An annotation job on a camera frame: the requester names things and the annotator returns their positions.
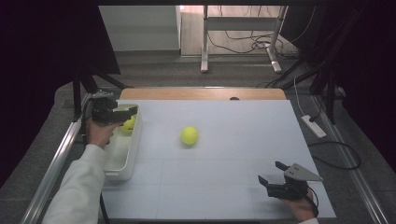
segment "power strip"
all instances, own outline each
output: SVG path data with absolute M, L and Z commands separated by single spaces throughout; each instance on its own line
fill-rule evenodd
M 308 128 L 318 137 L 324 137 L 326 136 L 326 133 L 323 132 L 323 130 L 317 125 L 316 122 L 311 122 L 309 121 L 311 117 L 309 117 L 309 115 L 305 115 L 303 117 L 301 117 L 301 119 L 304 121 L 305 125 L 308 126 Z

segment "tennis ball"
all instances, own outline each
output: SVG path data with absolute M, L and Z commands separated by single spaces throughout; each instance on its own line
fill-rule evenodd
M 134 116 L 131 116 L 130 119 L 127 119 L 122 126 L 120 126 L 120 130 L 122 130 L 124 133 L 132 133 L 134 130 L 134 123 L 136 122 L 136 118 Z
M 198 131 L 191 126 L 185 127 L 180 134 L 181 141 L 186 145 L 192 145 L 198 140 Z

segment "wooden table edge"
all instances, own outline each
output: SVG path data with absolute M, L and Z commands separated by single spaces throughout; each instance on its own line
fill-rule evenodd
M 128 88 L 121 100 L 286 100 L 281 89 L 253 88 Z

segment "white shirt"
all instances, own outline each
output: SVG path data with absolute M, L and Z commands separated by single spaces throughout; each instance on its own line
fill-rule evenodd
M 81 158 L 73 161 L 64 175 L 43 223 L 97 223 L 105 163 L 106 153 L 98 146 L 87 145 Z

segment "wall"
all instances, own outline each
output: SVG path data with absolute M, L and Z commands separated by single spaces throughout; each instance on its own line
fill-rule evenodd
M 99 7 L 114 51 L 179 50 L 179 6 Z

